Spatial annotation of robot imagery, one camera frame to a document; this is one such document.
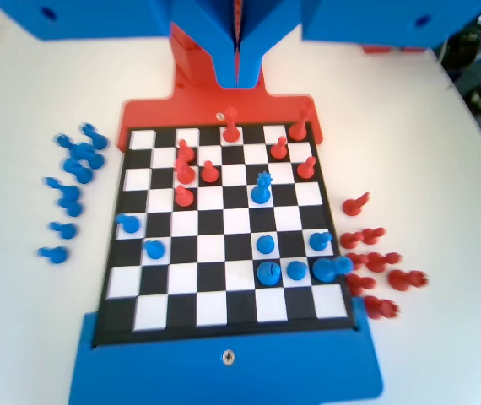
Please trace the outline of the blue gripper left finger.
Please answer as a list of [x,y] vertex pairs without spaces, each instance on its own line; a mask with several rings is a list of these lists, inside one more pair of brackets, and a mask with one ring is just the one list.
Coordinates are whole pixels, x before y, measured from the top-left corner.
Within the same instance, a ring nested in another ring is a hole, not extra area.
[[174,1],[172,21],[213,60],[215,77],[226,89],[237,87],[233,1]]

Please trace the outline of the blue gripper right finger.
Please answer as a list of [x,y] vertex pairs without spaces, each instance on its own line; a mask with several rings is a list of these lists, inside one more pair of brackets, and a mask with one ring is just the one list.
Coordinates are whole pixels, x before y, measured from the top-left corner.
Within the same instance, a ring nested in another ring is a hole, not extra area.
[[254,88],[263,56],[300,24],[301,1],[244,1],[240,24],[238,87]]

